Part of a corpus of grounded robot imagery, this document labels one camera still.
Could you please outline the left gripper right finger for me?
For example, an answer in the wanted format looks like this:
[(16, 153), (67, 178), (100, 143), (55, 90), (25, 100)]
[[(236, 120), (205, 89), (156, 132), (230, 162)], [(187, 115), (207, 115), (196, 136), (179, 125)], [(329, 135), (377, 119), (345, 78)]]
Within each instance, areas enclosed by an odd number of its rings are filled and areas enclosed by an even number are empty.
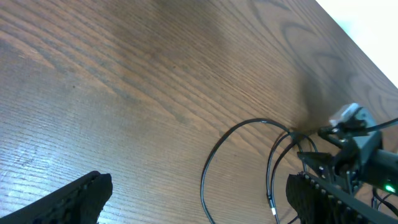
[(395, 218), (311, 174), (290, 174), (285, 192), (301, 223), (397, 224)]

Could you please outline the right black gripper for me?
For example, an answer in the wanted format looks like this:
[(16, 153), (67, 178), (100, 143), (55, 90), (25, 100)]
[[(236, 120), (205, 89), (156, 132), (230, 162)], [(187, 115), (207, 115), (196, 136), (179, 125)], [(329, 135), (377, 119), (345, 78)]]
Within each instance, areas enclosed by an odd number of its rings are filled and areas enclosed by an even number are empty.
[(355, 194), (355, 187), (366, 183), (397, 195), (397, 154), (384, 150), (380, 131), (349, 134), (340, 139), (340, 144), (341, 151), (335, 157), (325, 152), (297, 155), (319, 178), (331, 180), (333, 174), (341, 177), (343, 189), (349, 194)]

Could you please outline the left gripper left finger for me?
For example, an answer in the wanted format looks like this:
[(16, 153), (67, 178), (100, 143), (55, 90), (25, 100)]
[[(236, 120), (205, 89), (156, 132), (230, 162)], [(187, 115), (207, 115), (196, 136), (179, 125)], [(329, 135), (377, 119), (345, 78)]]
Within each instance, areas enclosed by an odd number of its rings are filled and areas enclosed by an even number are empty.
[(110, 174), (92, 171), (47, 196), (1, 218), (2, 224), (97, 224), (113, 194)]

